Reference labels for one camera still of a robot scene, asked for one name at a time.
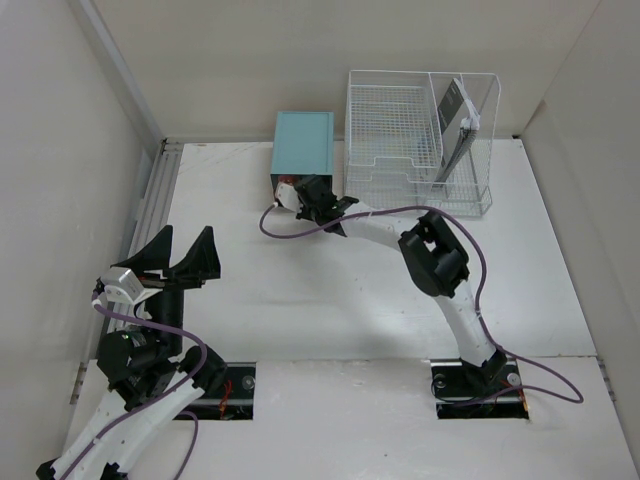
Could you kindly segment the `teal mini drawer chest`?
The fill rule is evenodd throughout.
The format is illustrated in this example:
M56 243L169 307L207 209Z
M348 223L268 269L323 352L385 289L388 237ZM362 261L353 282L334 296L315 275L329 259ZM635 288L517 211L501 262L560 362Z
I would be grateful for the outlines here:
M272 147L270 180L318 175L331 187L334 174L334 113L280 111Z

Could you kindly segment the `grey setup guide booklet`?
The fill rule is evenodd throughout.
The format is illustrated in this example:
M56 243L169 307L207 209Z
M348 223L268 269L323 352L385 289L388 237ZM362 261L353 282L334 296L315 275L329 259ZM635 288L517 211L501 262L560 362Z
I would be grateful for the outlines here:
M463 82L453 78L437 108L442 141L441 165L435 182L446 183L469 151L480 129L480 114Z

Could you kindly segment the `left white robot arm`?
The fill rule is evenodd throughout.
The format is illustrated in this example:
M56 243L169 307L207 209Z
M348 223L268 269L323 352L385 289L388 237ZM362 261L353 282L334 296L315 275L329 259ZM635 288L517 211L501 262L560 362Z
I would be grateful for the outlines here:
M92 307L126 326L99 342L108 385L95 413L66 452L38 467L38 478L125 479L169 422L223 387L226 362L183 328L185 291L221 275L214 230L204 227L177 264L172 238L164 226L97 279Z

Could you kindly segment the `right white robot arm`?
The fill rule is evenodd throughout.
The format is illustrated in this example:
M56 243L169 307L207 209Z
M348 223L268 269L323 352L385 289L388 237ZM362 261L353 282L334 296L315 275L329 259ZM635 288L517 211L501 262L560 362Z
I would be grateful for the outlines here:
M469 283L469 255L443 216L429 211L413 221L374 210L354 197L338 198L318 176L294 184L297 216L346 238L398 251L414 285L433 298L456 340L465 386L487 393L500 379L506 355L481 325Z

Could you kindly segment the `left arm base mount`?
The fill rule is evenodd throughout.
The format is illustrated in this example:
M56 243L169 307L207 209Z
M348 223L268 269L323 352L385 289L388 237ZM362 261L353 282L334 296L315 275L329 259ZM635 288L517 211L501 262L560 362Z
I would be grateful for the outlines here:
M206 393L184 410L199 420L245 421L254 414L256 387L255 363L230 363L223 384L213 393Z

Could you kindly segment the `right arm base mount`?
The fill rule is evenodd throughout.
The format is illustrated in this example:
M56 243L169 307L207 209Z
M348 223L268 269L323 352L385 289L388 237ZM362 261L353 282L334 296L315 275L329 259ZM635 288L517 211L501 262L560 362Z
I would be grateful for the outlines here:
M529 411L524 393L510 391L488 399L508 387L520 383L517 363L509 359L488 385L473 384L459 360L432 361L431 393L435 398L439 420L518 419L528 420Z

